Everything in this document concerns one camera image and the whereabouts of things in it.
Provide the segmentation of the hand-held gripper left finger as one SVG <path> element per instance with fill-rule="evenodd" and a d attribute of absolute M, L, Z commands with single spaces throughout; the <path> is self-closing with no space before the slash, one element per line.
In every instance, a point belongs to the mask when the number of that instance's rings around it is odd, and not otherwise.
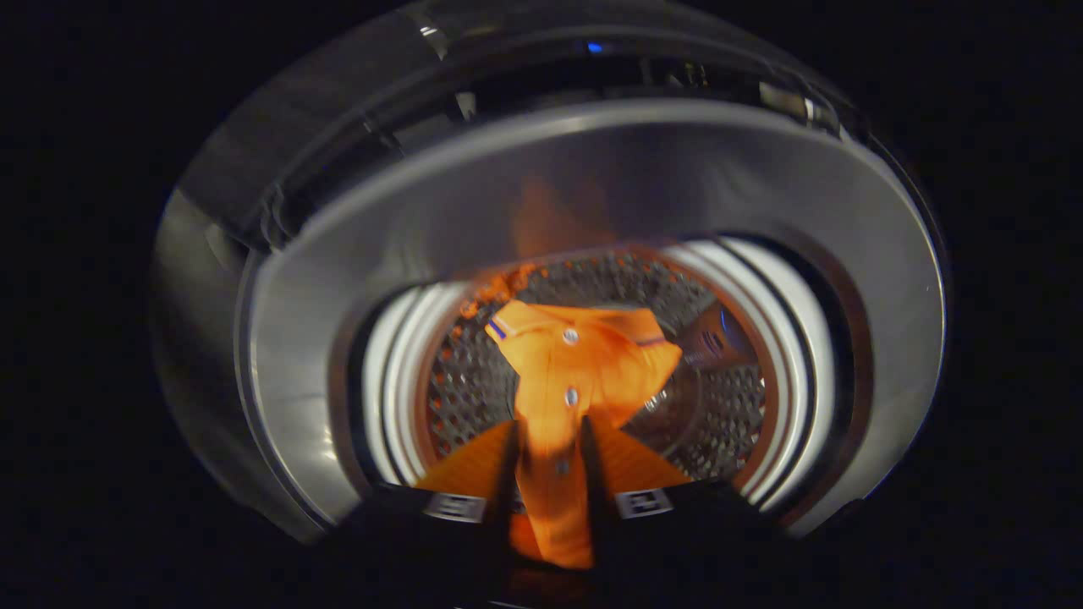
<path fill-rule="evenodd" d="M 418 485 L 382 483 L 337 532 L 360 595 L 485 595 L 503 583 L 518 425 L 493 425 Z"/>

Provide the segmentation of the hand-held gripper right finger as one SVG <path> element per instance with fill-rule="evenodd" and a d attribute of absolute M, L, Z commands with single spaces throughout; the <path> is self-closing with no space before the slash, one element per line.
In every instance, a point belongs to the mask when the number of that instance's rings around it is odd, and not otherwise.
<path fill-rule="evenodd" d="M 719 478 L 669 482 L 666 459 L 580 425 L 593 571 L 606 595 L 759 595 L 790 569 L 790 537 Z"/>

